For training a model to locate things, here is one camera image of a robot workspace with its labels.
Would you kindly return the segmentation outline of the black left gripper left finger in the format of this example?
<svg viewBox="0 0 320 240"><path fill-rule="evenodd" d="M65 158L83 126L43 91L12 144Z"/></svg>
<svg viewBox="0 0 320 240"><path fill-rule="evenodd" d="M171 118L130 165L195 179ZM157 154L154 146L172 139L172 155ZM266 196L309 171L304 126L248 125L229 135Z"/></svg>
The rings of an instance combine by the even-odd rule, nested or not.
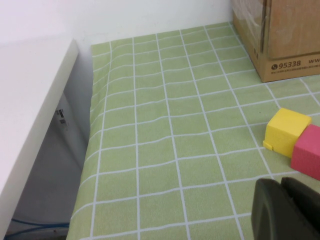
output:
<svg viewBox="0 0 320 240"><path fill-rule="evenodd" d="M303 216L281 182L261 178L255 183L251 226L255 240L318 240L320 226Z"/></svg>

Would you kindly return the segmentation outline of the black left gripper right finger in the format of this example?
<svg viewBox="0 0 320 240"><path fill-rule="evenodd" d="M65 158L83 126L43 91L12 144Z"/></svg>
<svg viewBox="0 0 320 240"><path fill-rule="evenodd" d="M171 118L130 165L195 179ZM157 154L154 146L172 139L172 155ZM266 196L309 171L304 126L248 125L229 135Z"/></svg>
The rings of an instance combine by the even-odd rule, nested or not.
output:
<svg viewBox="0 0 320 240"><path fill-rule="evenodd" d="M320 226L320 194L293 177L283 177L281 186L313 227Z"/></svg>

